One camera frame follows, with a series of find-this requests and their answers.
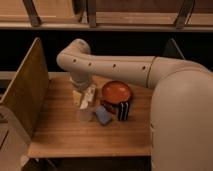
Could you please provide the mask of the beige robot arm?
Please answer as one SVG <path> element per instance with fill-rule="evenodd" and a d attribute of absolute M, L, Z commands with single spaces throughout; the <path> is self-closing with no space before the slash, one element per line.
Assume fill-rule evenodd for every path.
<path fill-rule="evenodd" d="M 83 88 L 92 75 L 149 88 L 152 171 L 213 171 L 213 72 L 182 59 L 95 56 L 82 39 L 57 64 Z"/>

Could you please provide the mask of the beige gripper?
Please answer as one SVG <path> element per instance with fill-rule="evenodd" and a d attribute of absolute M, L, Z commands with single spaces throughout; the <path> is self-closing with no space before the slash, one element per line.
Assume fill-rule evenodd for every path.
<path fill-rule="evenodd" d="M 92 78 L 91 77 L 87 77 L 83 81 L 77 81 L 76 79 L 71 77 L 70 78 L 70 82 L 72 83 L 72 86 L 73 86 L 73 88 L 75 90 L 77 90 L 79 92 L 83 92 L 92 84 Z"/>

